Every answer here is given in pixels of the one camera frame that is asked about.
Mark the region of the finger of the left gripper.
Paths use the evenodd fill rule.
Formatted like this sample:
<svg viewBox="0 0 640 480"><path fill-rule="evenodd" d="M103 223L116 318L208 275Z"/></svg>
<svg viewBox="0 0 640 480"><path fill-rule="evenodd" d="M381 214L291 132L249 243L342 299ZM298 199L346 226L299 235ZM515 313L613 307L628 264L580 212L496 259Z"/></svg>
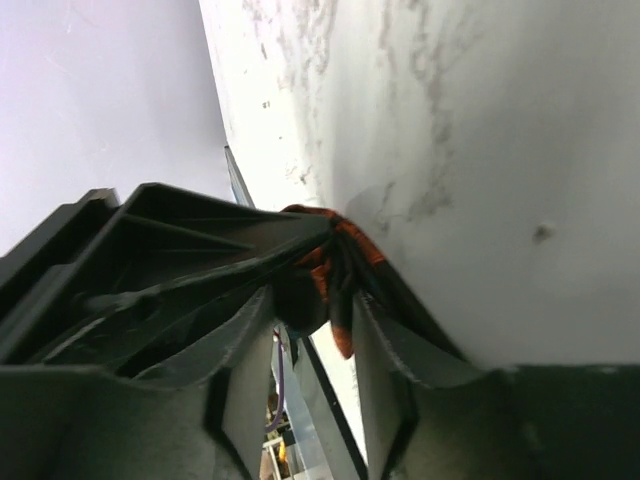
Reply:
<svg viewBox="0 0 640 480"><path fill-rule="evenodd" d="M322 216L160 183L64 204L1 260L1 361L152 378L330 238Z"/></svg>

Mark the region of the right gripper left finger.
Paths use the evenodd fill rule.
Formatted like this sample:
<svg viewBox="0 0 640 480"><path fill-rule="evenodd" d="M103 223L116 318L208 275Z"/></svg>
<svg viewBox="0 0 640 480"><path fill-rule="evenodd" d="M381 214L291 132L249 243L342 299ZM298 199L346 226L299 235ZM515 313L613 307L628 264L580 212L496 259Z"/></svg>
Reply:
<svg viewBox="0 0 640 480"><path fill-rule="evenodd" d="M5 479L254 479L271 361L272 292L158 365L155 379L89 366L1 370Z"/></svg>

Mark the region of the black orange floral tie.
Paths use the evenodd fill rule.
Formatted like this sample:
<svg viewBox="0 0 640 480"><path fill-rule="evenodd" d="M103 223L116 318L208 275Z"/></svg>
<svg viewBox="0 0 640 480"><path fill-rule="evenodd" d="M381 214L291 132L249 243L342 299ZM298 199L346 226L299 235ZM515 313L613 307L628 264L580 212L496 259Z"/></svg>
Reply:
<svg viewBox="0 0 640 480"><path fill-rule="evenodd" d="M351 358L353 300L363 291L411 332L464 358L397 269L354 222L328 208L293 204L283 211L322 216L330 231L326 241L300 254L281 277L281 318L290 331L308 336L328 322L341 356Z"/></svg>

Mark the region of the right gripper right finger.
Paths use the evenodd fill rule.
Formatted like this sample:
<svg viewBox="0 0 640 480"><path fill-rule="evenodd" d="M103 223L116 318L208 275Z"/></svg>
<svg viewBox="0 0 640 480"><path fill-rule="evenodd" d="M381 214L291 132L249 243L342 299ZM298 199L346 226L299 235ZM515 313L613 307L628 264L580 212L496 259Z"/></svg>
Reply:
<svg viewBox="0 0 640 480"><path fill-rule="evenodd" d="M479 370L356 298L372 479L635 479L635 365Z"/></svg>

